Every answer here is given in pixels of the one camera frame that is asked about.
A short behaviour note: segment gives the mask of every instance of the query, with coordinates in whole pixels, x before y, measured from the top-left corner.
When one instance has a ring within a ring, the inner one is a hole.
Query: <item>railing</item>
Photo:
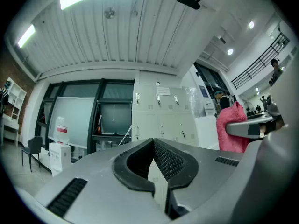
[[[268,49],[266,49],[266,51],[262,53],[262,55],[257,58],[251,66],[231,81],[235,88],[238,89],[240,86],[244,85],[262,69],[269,65],[271,60],[275,58],[289,42],[289,39],[280,33],[271,46],[269,46]]]

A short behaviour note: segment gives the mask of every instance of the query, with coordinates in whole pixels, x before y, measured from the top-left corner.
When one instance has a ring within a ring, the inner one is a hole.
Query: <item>water bottle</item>
[[[55,123],[54,141],[59,144],[66,144],[70,139],[68,135],[68,126],[65,118],[58,116]]]

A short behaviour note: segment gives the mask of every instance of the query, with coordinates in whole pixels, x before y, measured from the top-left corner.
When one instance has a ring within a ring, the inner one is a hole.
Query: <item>pink towel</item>
[[[225,130],[226,124],[245,120],[247,120],[247,116],[238,102],[235,102],[232,107],[221,110],[216,122],[220,150],[245,152],[249,139],[230,135]]]

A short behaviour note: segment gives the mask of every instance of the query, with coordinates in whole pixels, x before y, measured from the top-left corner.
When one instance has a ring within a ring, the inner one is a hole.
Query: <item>round recessed light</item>
[[[234,49],[229,49],[228,50],[228,55],[230,56],[231,54],[233,54],[233,52],[234,52]]]
[[[250,27],[250,29],[252,29],[252,28],[254,27],[254,22],[253,22],[253,21],[251,21],[251,22],[249,23],[249,27]]]

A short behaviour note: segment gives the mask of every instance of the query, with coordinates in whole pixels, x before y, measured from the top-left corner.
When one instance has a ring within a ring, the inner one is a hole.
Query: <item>white paper sign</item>
[[[157,95],[170,95],[170,90],[167,87],[157,87]]]

